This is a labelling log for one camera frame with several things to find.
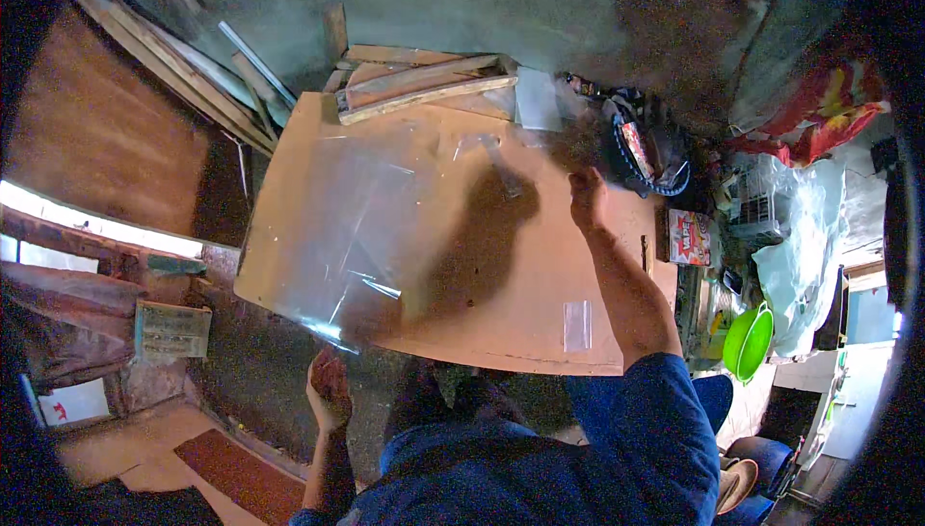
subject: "blue shirt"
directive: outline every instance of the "blue shirt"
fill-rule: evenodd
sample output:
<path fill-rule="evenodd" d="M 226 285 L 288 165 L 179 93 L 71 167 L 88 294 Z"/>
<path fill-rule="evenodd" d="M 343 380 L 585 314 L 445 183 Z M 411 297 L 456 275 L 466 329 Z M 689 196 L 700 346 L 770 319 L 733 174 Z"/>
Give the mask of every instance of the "blue shirt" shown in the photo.
<path fill-rule="evenodd" d="M 609 423 L 587 447 L 510 422 L 399 434 L 383 452 L 383 484 L 361 493 L 341 523 L 710 524 L 719 452 L 684 361 L 646 356 L 617 387 Z M 417 460 L 422 472 L 407 472 Z M 303 509 L 290 525 L 338 519 Z"/>

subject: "right hand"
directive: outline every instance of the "right hand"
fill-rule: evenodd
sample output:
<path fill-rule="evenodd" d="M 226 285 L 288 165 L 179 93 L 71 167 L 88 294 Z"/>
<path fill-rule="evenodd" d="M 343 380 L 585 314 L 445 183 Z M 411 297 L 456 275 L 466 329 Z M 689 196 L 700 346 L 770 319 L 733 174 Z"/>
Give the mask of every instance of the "right hand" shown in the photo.
<path fill-rule="evenodd" d="M 569 174 L 572 185 L 572 220 L 583 233 L 603 226 L 607 185 L 594 167 Z"/>

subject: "cardboard box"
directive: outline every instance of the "cardboard box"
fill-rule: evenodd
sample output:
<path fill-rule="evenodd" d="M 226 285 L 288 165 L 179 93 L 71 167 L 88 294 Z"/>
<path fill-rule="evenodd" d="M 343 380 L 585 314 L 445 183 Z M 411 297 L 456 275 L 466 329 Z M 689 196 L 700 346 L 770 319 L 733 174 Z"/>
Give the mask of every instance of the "cardboard box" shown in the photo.
<path fill-rule="evenodd" d="M 668 259 L 683 265 L 710 265 L 711 219 L 690 210 L 668 210 Z"/>

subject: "small plastic bag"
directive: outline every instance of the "small plastic bag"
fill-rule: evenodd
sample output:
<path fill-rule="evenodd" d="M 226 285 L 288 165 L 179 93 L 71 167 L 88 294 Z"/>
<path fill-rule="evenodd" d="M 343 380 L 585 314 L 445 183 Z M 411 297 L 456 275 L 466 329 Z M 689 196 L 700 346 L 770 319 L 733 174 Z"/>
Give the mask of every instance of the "small plastic bag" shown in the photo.
<path fill-rule="evenodd" d="M 569 301 L 562 304 L 562 319 L 566 352 L 587 351 L 591 348 L 591 302 Z"/>

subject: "hand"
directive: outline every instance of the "hand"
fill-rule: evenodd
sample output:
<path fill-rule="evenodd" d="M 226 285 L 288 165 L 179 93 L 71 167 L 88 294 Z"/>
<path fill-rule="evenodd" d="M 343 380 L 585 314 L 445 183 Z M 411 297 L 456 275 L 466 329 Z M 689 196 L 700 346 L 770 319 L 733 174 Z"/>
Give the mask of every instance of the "hand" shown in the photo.
<path fill-rule="evenodd" d="M 602 226 L 607 206 L 607 185 L 594 167 L 569 174 L 572 185 L 572 220 L 583 233 Z"/>
<path fill-rule="evenodd" d="M 305 394 L 318 421 L 321 434 L 331 434 L 346 427 L 353 414 L 353 400 L 347 387 L 347 366 L 327 346 L 308 368 Z"/>

